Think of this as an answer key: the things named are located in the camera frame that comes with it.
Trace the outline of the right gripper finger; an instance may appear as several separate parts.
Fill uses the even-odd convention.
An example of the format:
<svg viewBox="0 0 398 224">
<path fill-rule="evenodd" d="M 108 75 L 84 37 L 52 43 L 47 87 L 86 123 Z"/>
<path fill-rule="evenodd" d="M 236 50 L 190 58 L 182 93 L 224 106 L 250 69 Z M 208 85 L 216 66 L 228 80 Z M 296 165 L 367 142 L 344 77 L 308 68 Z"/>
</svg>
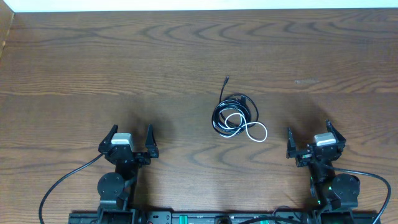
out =
<svg viewBox="0 0 398 224">
<path fill-rule="evenodd" d="M 287 141 L 287 152 L 292 152 L 296 150 L 296 145 L 295 141 L 293 138 L 293 133 L 290 128 L 287 128 L 287 135 L 288 135 L 288 141 Z"/>
<path fill-rule="evenodd" d="M 337 131 L 337 129 L 332 125 L 331 121 L 330 121 L 329 119 L 326 119 L 325 122 L 326 122 L 326 128 L 327 128 L 328 132 L 329 132 L 329 133 L 332 133 L 332 134 L 334 135 L 334 137 L 335 137 L 335 139 L 336 139 L 336 142 L 337 142 L 337 143 L 341 143 L 341 142 L 345 143 L 345 142 L 346 142 L 346 139 L 345 139 L 345 138 L 343 137 L 343 135 L 342 135 L 339 131 Z"/>
</svg>

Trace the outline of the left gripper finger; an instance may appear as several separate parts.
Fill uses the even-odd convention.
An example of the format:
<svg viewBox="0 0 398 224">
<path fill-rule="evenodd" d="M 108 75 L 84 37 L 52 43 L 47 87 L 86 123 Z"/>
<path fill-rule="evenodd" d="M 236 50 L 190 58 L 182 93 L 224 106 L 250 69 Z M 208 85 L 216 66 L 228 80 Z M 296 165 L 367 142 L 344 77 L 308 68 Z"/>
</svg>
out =
<svg viewBox="0 0 398 224">
<path fill-rule="evenodd" d="M 157 144 L 154 137 L 153 125 L 149 125 L 147 129 L 147 137 L 145 147 L 149 152 L 155 152 L 157 150 Z"/>
<path fill-rule="evenodd" d="M 118 131 L 118 125 L 114 124 L 109 133 L 105 136 L 105 138 L 100 142 L 100 146 L 105 146 L 105 145 L 110 145 L 111 140 L 113 136 L 117 133 Z"/>
</svg>

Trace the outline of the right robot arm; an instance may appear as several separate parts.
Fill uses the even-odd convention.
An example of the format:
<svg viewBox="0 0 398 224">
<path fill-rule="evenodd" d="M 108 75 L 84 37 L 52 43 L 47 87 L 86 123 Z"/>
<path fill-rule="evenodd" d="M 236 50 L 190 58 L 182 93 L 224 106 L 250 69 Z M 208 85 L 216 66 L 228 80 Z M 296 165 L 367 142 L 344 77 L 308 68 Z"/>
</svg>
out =
<svg viewBox="0 0 398 224">
<path fill-rule="evenodd" d="M 343 152 L 346 139 L 329 120 L 327 132 L 314 136 L 314 142 L 300 149 L 293 132 L 287 130 L 286 158 L 294 158 L 297 167 L 308 167 L 310 191 L 318 205 L 307 212 L 307 223 L 354 223 L 353 208 L 358 206 L 360 180 L 350 174 L 335 174 L 332 162 Z"/>
</svg>

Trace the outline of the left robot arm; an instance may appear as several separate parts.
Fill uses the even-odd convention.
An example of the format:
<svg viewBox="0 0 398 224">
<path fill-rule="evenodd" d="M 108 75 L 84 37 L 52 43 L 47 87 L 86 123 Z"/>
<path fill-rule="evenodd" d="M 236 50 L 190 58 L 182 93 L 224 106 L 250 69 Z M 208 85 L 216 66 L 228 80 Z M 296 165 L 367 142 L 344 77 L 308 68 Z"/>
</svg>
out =
<svg viewBox="0 0 398 224">
<path fill-rule="evenodd" d="M 153 126 L 147 129 L 145 152 L 135 152 L 132 134 L 118 133 L 114 125 L 100 142 L 98 151 L 105 159 L 115 165 L 114 172 L 103 175 L 98 181 L 100 196 L 97 223 L 146 223 L 147 214 L 134 208 L 134 199 L 139 169 L 149 165 L 152 158 L 158 158 Z"/>
</svg>

